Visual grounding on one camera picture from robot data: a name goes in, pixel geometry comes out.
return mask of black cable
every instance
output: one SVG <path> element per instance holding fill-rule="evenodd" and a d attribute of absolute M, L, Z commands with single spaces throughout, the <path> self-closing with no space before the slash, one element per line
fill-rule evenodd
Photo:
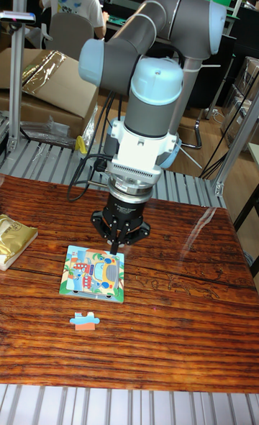
<path fill-rule="evenodd" d="M 236 116 L 237 116 L 237 114 L 238 114 L 239 110 L 241 109 L 242 105 L 244 104 L 244 102 L 245 102 L 245 100 L 246 100 L 246 98 L 247 98 L 247 96 L 248 96 L 249 92 L 251 91 L 251 88 L 253 87 L 253 84 L 255 83 L 255 81 L 256 81 L 256 79 L 257 79 L 258 75 L 259 75 L 259 71 L 256 73 L 256 75 L 255 75 L 255 77 L 254 77 L 254 79 L 253 79 L 253 82 L 250 84 L 250 87 L 249 87 L 249 89 L 248 89 L 247 93 L 244 95 L 244 98 L 243 98 L 243 100 L 241 101 L 241 104 L 240 104 L 240 105 L 239 105 L 239 107 L 237 108 L 237 111 L 234 113 L 233 118 L 231 119 L 230 123 L 227 125 L 227 128 L 225 129 L 224 133 L 222 134 L 222 137 L 221 137 L 221 139 L 220 139 L 220 141 L 219 141 L 218 145 L 216 146 L 216 149 L 215 149 L 215 150 L 214 150 L 214 152 L 212 153 L 212 156 L 209 158 L 208 163 L 206 164 L 205 168 L 202 170 L 201 174 L 199 175 L 199 177 L 200 177 L 200 178 L 202 178 L 202 177 L 204 176 L 204 174 L 205 174 L 206 170 L 209 170 L 209 169 L 210 169 L 209 164 L 210 164 L 210 162 L 212 161 L 212 158 L 214 157 L 214 155 L 216 154 L 217 150 L 219 149 L 219 146 L 221 145 L 222 140 L 224 139 L 224 137 L 225 137 L 225 135 L 226 135 L 226 133 L 227 133 L 228 129 L 229 129 L 229 128 L 230 128 L 230 126 L 232 125 L 232 123 L 233 123 L 233 121 L 235 120 L 235 118 L 236 118 Z"/>
<path fill-rule="evenodd" d="M 121 114 L 122 114 L 122 94 L 119 95 L 118 122 L 120 122 Z"/>
<path fill-rule="evenodd" d="M 6 159 L 6 157 L 7 157 L 7 144 L 6 144 L 5 148 L 4 148 L 4 160 Z"/>
<path fill-rule="evenodd" d="M 98 148 L 98 153 L 101 152 L 101 146 L 102 146 L 102 142 L 104 140 L 104 133 L 105 133 L 106 123 L 108 122 L 109 125 L 110 125 L 110 127 L 112 128 L 112 125 L 111 125 L 111 123 L 108 120 L 108 115 L 109 115 L 109 111 L 111 110 L 112 103 L 114 101 L 115 96 L 116 96 L 116 93 L 113 93 L 112 96 L 111 96 L 110 102 L 107 105 L 107 109 L 106 109 L 106 113 L 105 113 L 105 119 L 104 119 L 104 124 L 103 124 L 102 131 L 101 131 L 101 139 L 100 139 L 100 144 L 99 144 L 99 148 Z"/>
<path fill-rule="evenodd" d="M 178 58 L 179 58 L 178 64 L 181 66 L 181 68 L 183 68 L 185 57 L 183 56 L 183 53 L 178 48 L 176 48 L 175 46 L 172 46 L 172 45 L 166 45 L 166 46 L 165 45 L 163 45 L 163 46 L 153 45 L 148 50 L 147 56 L 150 56 L 151 58 L 166 58 L 166 57 L 169 57 L 170 55 L 172 55 L 171 59 L 173 59 L 173 54 L 175 52 L 178 54 Z"/>
<path fill-rule="evenodd" d="M 82 173 L 81 168 L 85 166 L 86 161 L 89 160 L 89 158 L 102 158 L 103 160 L 112 160 L 112 157 L 103 155 L 101 153 L 92 153 L 91 155 L 87 155 L 84 159 L 82 159 L 77 167 L 77 170 L 74 174 L 74 176 L 72 177 L 72 180 L 68 186 L 68 191 L 67 191 L 67 200 L 70 202 L 76 201 L 78 200 L 80 197 L 82 197 L 84 195 L 84 193 L 87 191 L 88 187 L 89 187 L 89 181 L 93 178 L 94 175 L 94 170 L 91 172 L 91 175 L 89 176 L 87 181 L 84 180 L 76 180 L 76 177 L 78 176 L 77 171 L 80 171 L 80 174 Z M 80 193 L 80 195 L 76 196 L 75 198 L 70 198 L 70 192 L 73 186 L 78 185 L 79 183 L 86 183 L 86 187 L 84 188 L 84 190 Z"/>
<path fill-rule="evenodd" d="M 206 177 L 208 177 L 209 173 L 213 173 L 215 171 L 215 168 L 218 167 L 218 164 L 220 165 L 221 163 L 223 163 L 224 159 L 227 156 L 227 152 L 221 156 L 220 159 L 218 159 L 217 161 L 215 161 L 215 163 L 213 163 L 213 165 L 209 166 L 209 168 L 206 169 L 206 171 L 204 171 L 204 174 L 202 175 L 202 178 L 205 179 Z"/>
<path fill-rule="evenodd" d="M 81 176 L 81 174 L 83 172 L 83 169 L 84 169 L 84 167 L 86 165 L 86 161 L 92 156 L 91 153 L 90 153 L 91 152 L 91 148 L 94 145 L 94 140 L 95 140 L 96 133 L 98 131 L 98 128 L 99 128 L 99 125 L 100 125 L 100 122 L 101 122 L 101 118 L 103 116 L 104 110 L 105 110 L 105 108 L 106 108 L 106 106 L 107 106 L 107 104 L 108 104 L 108 102 L 109 102 L 112 94 L 113 94 L 113 92 L 110 91 L 109 94 L 108 94 L 108 96 L 107 96 L 107 98 L 106 98 L 106 100 L 105 100 L 105 102 L 104 102 L 104 105 L 103 105 L 103 107 L 101 109 L 101 113 L 99 115 L 98 121 L 96 123 L 96 127 L 94 129 L 94 133 L 92 135 L 92 138 L 91 138 L 91 141 L 90 141 L 90 144 L 89 144 L 89 147 L 88 147 L 88 154 L 87 154 L 87 156 L 85 156 L 85 158 L 82 158 L 81 161 L 79 162 L 78 167 L 76 168 L 76 171 L 75 171 L 75 173 L 74 173 L 74 175 L 73 175 L 73 177 L 71 179 L 71 182 L 70 182 L 70 184 L 68 186 L 67 200 L 70 201 L 70 202 L 76 201 L 80 197 L 82 197 L 84 195 L 84 193 L 87 191 L 88 187 L 89 187 L 89 184 L 87 183 L 86 184 L 86 187 L 84 188 L 84 190 L 81 192 L 80 195 L 78 195 L 76 198 L 70 198 L 70 192 L 71 192 L 72 187 L 75 186 L 75 185 L 77 185 L 77 183 L 79 183 L 78 182 L 78 179 L 80 178 L 80 176 Z M 90 181 L 93 178 L 93 176 L 94 176 L 94 169 L 91 171 L 90 176 L 88 177 L 88 181 Z"/>
<path fill-rule="evenodd" d="M 21 126 L 20 126 L 20 132 L 24 135 L 24 137 L 26 137 L 26 139 L 31 140 L 28 134 L 22 129 Z"/>

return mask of cardboard box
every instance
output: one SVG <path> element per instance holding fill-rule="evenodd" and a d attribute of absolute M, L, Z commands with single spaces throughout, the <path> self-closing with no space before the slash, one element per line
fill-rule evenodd
<path fill-rule="evenodd" d="M 233 104 L 236 102 L 236 100 L 243 100 L 244 96 L 242 93 L 240 93 L 239 89 L 235 85 L 231 85 L 231 88 L 229 90 L 229 93 L 227 94 L 227 97 L 224 101 L 223 107 L 222 107 L 222 113 L 225 116 L 228 116 L 231 113 Z M 248 99 L 244 102 L 244 107 L 249 108 L 252 101 L 249 101 Z"/>
<path fill-rule="evenodd" d="M 235 80 L 235 86 L 247 99 L 253 101 L 259 89 L 259 59 L 247 56 Z"/>
<path fill-rule="evenodd" d="M 0 53 L 0 110 L 9 110 L 11 49 Z M 91 118 L 98 88 L 82 80 L 78 62 L 58 52 L 24 50 L 21 121 L 67 124 L 76 138 Z"/>
<path fill-rule="evenodd" d="M 231 123 L 225 135 L 225 138 L 229 147 L 234 141 L 235 137 L 237 136 L 237 133 L 239 132 L 240 127 L 242 126 L 247 116 L 247 112 L 252 103 L 252 101 L 248 101 L 248 100 L 245 100 L 242 103 L 244 96 L 240 95 L 240 93 L 237 93 L 237 89 L 234 87 L 234 85 L 232 85 L 232 88 L 233 88 L 232 93 L 234 94 L 234 96 L 232 97 L 231 101 L 229 101 L 228 107 L 225 109 L 227 110 L 227 114 L 225 115 L 220 128 L 222 133 L 225 132 L 227 129 L 227 126 L 230 124 L 230 122 L 235 116 L 233 122 Z M 249 152 L 249 149 L 248 149 L 249 142 L 252 142 L 253 144 L 259 144 L 259 118 L 257 119 L 253 127 L 253 130 L 247 139 L 247 142 L 242 148 L 243 152 Z"/>

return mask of cartoon bus illustration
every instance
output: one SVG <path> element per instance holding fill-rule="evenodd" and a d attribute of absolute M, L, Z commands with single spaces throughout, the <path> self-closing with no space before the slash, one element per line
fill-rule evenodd
<path fill-rule="evenodd" d="M 115 294 L 119 286 L 119 258 L 106 253 L 78 251 L 71 258 L 67 288 L 75 292 Z"/>

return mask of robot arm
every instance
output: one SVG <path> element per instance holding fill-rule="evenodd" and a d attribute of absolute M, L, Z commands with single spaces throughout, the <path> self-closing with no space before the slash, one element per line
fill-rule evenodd
<path fill-rule="evenodd" d="M 202 61 L 218 51 L 225 17 L 225 7 L 213 1 L 147 0 L 110 41 L 88 40 L 83 46 L 80 76 L 129 95 L 126 117 L 114 121 L 110 137 L 115 145 L 107 164 L 108 204 L 92 216 L 112 254 L 149 235 L 145 203 L 162 172 L 160 161 L 176 146 Z M 171 59 L 145 56 L 157 36 L 181 51 L 183 69 Z"/>

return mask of office chair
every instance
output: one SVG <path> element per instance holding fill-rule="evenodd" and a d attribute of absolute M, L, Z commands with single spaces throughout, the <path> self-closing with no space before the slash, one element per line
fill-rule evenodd
<path fill-rule="evenodd" d="M 226 81 L 228 71 L 231 67 L 233 50 L 236 38 L 222 35 L 219 45 L 219 51 L 203 62 L 203 65 L 212 65 L 204 67 L 199 71 L 193 90 L 188 100 L 187 107 L 201 109 L 200 114 L 194 125 L 196 135 L 196 145 L 183 142 L 182 145 L 192 149 L 201 148 L 201 135 L 199 133 L 199 124 L 204 110 L 209 108 L 207 119 L 216 105 L 220 91 Z"/>
<path fill-rule="evenodd" d="M 94 38 L 94 27 L 85 17 L 57 13 L 50 20 L 49 33 L 46 24 L 42 24 L 42 36 L 47 50 L 57 50 L 78 60 L 84 43 Z"/>

